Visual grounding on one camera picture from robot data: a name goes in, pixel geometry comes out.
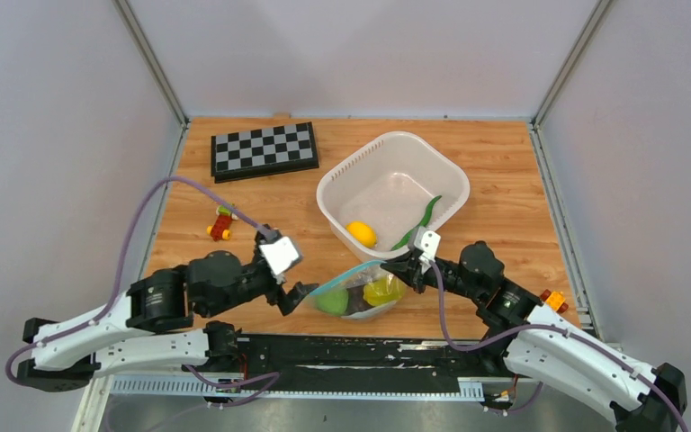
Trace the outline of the yellow green starfruit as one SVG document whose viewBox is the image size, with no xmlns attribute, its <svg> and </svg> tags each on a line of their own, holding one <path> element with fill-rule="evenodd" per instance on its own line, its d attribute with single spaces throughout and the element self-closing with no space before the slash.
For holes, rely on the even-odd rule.
<svg viewBox="0 0 691 432">
<path fill-rule="evenodd" d="M 371 306 L 382 306 L 401 300 L 407 286 L 394 275 L 386 275 L 367 283 L 363 287 L 363 299 Z"/>
</svg>

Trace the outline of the clear zip top bag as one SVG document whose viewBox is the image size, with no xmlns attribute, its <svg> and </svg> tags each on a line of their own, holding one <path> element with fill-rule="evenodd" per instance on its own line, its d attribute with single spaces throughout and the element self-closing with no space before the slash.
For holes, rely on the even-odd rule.
<svg viewBox="0 0 691 432">
<path fill-rule="evenodd" d="M 401 301 L 408 286 L 384 270 L 382 260 L 361 263 L 316 288 L 306 302 L 343 320 L 371 320 Z"/>
</svg>

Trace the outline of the green custard apple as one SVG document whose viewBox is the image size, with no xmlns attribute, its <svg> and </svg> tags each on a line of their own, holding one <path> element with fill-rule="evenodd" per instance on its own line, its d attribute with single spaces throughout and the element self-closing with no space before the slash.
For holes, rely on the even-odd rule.
<svg viewBox="0 0 691 432">
<path fill-rule="evenodd" d="M 327 291 L 318 295 L 314 300 L 314 306 L 318 311 L 332 316 L 343 316 L 348 303 L 348 290 Z"/>
</svg>

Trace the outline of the white plastic basket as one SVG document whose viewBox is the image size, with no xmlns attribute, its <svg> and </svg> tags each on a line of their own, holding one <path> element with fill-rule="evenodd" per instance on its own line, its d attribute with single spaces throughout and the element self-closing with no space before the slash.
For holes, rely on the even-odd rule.
<svg viewBox="0 0 691 432">
<path fill-rule="evenodd" d="M 362 262 L 391 259 L 394 250 L 425 216 L 438 196 L 427 224 L 438 230 L 470 197 L 471 182 L 453 161 L 424 139 L 407 131 L 383 133 L 332 168 L 319 181 L 316 199 L 333 234 Z M 377 234 L 374 248 L 362 246 L 346 230 L 352 221 Z"/>
</svg>

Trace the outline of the purple grape bunch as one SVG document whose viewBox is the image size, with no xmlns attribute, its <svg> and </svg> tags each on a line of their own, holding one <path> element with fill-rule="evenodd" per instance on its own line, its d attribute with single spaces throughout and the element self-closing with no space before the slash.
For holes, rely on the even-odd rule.
<svg viewBox="0 0 691 432">
<path fill-rule="evenodd" d="M 348 294 L 348 302 L 345 309 L 345 315 L 350 316 L 359 312 L 368 311 L 373 306 L 364 298 L 364 286 L 356 286 L 346 290 Z"/>
</svg>

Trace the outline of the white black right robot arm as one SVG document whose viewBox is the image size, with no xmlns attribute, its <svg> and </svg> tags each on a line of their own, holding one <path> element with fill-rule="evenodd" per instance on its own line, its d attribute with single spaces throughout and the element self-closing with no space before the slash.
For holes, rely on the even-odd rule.
<svg viewBox="0 0 691 432">
<path fill-rule="evenodd" d="M 478 354 L 483 372 L 526 376 L 582 402 L 617 431 L 686 431 L 686 380 L 669 363 L 653 366 L 616 351 L 565 320 L 539 296 L 505 275 L 483 241 L 466 246 L 457 261 L 421 247 L 381 268 L 416 293 L 438 292 L 439 321 L 448 346 Z M 488 331 L 476 344 L 453 341 L 445 294 L 470 300 Z"/>
</svg>

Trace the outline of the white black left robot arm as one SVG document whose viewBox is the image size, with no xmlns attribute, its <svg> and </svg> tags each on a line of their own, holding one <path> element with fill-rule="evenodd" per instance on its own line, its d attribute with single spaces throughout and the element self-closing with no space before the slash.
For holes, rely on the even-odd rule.
<svg viewBox="0 0 691 432">
<path fill-rule="evenodd" d="M 264 297 L 283 316 L 317 289 L 297 282 L 285 290 L 285 273 L 302 260 L 297 245 L 274 232 L 257 235 L 252 259 L 226 250 L 133 283 L 111 304 L 74 319 L 25 322 L 30 356 L 10 379 L 45 392 L 69 392 L 94 378 L 145 367 L 227 372 L 240 361 L 238 330 L 218 315 Z"/>
</svg>

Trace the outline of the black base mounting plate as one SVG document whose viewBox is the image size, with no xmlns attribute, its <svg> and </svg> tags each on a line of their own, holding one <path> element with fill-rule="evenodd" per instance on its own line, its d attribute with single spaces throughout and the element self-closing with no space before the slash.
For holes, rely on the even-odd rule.
<svg viewBox="0 0 691 432">
<path fill-rule="evenodd" d="M 277 372 L 275 391 L 324 393 L 452 393 L 461 378 L 509 383 L 514 377 L 499 360 L 439 340 L 266 334 L 240 336 L 196 369 L 246 378 Z"/>
</svg>

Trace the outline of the red green toy car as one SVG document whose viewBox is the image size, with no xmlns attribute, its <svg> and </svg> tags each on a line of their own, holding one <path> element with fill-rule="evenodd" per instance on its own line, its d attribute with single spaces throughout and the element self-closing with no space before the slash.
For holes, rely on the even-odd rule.
<svg viewBox="0 0 691 432">
<path fill-rule="evenodd" d="M 206 229 L 208 236 L 213 241 L 230 239 L 232 237 L 231 225 L 238 220 L 237 214 L 223 205 L 219 205 L 215 213 L 216 220 Z"/>
</svg>

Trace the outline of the yellow red toy car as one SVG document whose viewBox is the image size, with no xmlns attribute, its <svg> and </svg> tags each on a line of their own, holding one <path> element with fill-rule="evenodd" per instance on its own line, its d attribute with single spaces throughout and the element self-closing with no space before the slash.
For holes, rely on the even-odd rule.
<svg viewBox="0 0 691 432">
<path fill-rule="evenodd" d="M 550 290 L 544 290 L 543 293 L 540 295 L 540 299 L 544 304 L 549 306 L 558 314 L 564 313 L 570 307 L 566 301 L 566 297 L 563 292 L 553 292 Z"/>
</svg>

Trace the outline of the black grey chessboard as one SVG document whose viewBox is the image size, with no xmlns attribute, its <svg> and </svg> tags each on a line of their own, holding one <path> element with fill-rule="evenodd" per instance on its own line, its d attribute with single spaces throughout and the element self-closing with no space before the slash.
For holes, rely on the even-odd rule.
<svg viewBox="0 0 691 432">
<path fill-rule="evenodd" d="M 211 137 L 211 176 L 217 184 L 317 168 L 310 121 Z"/>
</svg>

